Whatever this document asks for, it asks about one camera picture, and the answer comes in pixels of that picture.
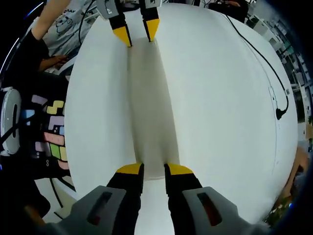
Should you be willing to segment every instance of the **person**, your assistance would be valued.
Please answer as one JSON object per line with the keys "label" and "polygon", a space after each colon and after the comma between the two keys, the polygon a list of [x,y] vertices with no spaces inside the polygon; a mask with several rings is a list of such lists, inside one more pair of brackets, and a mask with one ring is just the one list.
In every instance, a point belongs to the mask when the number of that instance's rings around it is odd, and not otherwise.
{"label": "person", "polygon": [[[53,22],[48,32],[43,36],[43,41],[49,49],[50,56],[69,55],[80,47],[79,26],[88,5],[92,0],[71,0],[61,15]],[[84,40],[91,23],[83,21],[80,37]]]}
{"label": "person", "polygon": [[[40,64],[39,71],[56,73],[60,67],[75,56],[80,48],[79,27],[83,14],[92,0],[71,0],[61,15],[53,22],[42,40],[48,47],[47,57]],[[36,18],[28,31],[37,23]],[[80,38],[84,40],[92,23],[83,21]]]}

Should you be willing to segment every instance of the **blue foam piece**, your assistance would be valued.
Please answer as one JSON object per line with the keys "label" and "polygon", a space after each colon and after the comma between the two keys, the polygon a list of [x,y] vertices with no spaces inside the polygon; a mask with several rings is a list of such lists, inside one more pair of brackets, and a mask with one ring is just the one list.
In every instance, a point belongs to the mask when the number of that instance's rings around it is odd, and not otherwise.
{"label": "blue foam piece", "polygon": [[64,135],[64,127],[63,126],[60,126],[60,135]]}
{"label": "blue foam piece", "polygon": [[35,110],[32,110],[32,109],[22,110],[21,111],[21,118],[23,118],[23,119],[30,118],[34,114],[35,114]]}

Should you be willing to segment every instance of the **printed graphic on shirt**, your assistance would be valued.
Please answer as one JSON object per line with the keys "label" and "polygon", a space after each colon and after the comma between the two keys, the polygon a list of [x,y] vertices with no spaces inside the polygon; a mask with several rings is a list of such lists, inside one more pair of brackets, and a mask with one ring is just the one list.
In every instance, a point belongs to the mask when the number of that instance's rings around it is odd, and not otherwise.
{"label": "printed graphic on shirt", "polygon": [[55,26],[57,28],[57,33],[60,35],[64,34],[68,31],[69,28],[73,25],[73,20],[66,15],[62,15],[55,22]]}

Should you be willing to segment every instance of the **green foam piece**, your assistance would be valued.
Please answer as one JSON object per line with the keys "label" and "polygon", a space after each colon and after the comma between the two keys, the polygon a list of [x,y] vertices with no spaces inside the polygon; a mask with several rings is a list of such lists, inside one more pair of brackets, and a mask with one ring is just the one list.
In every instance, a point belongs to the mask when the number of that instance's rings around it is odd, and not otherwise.
{"label": "green foam piece", "polygon": [[50,148],[51,148],[52,156],[58,159],[61,159],[60,147],[55,144],[50,143]]}

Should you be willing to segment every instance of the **white t-shirt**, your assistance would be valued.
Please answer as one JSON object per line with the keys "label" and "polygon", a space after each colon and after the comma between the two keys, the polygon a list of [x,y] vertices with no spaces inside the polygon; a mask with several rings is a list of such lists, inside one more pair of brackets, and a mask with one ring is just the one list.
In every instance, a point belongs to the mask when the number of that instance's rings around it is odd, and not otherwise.
{"label": "white t-shirt", "polygon": [[[91,0],[71,0],[70,4],[52,24],[43,40],[49,49],[49,55],[67,55],[73,49],[80,46],[78,30],[83,12],[87,9]],[[83,21],[81,28],[81,41],[87,35],[91,24]]]}

